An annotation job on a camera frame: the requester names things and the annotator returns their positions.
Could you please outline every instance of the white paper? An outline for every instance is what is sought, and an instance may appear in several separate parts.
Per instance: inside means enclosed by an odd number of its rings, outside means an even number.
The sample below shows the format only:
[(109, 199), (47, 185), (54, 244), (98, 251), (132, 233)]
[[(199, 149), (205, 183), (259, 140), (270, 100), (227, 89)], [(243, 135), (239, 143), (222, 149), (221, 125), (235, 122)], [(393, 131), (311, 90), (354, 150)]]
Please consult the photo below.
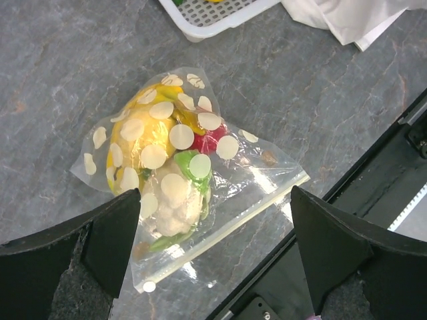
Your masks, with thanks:
[(329, 29), (342, 45), (365, 50), (405, 10), (427, 9), (427, 0), (282, 0), (292, 19)]

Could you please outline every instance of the transparent bag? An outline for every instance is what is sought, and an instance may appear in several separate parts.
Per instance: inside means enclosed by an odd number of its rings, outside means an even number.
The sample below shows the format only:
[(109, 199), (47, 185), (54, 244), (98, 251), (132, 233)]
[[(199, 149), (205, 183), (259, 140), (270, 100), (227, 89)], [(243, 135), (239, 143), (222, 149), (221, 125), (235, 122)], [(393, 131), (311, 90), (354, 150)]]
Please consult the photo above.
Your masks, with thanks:
[(155, 76), (100, 120), (71, 172), (114, 195), (141, 191), (131, 255), (139, 292), (309, 179), (274, 144), (222, 119), (205, 73), (194, 68)]

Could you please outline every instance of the gray table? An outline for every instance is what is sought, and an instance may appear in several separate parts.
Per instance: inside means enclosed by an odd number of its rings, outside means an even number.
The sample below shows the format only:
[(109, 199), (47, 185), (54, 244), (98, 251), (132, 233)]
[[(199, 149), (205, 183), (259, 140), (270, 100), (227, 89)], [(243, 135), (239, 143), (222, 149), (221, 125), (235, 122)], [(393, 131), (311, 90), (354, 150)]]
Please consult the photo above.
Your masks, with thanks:
[[(157, 73), (204, 68), (224, 117), (299, 161), (316, 195), (427, 87), (427, 12), (403, 14), (361, 54), (280, 6), (191, 44), (144, 2), (0, 3), (0, 242), (109, 198), (68, 169), (93, 124)], [(291, 228), (271, 208), (149, 295), (128, 272), (113, 319), (204, 319)]]

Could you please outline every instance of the white plastic basket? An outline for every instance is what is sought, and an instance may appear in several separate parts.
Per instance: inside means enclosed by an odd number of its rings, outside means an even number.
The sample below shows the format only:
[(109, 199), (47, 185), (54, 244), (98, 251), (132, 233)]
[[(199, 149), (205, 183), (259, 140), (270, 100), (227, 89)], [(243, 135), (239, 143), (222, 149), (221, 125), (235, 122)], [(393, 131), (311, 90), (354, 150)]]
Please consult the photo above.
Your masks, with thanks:
[(224, 0), (214, 3), (204, 0), (185, 0), (176, 7), (172, 0), (159, 0), (173, 22), (191, 42), (199, 42), (218, 33), (235, 28), (280, 0)]

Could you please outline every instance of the cauliflower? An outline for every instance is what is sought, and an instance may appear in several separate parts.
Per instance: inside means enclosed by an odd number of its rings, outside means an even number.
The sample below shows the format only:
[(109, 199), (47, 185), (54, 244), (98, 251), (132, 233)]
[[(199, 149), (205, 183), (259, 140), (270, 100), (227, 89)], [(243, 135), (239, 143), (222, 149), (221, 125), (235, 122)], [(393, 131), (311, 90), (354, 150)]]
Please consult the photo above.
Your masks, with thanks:
[(155, 170), (147, 180), (141, 196), (152, 193), (158, 201), (157, 210), (151, 215), (159, 233), (172, 237), (188, 233), (199, 220), (203, 196), (181, 172), (173, 159)]

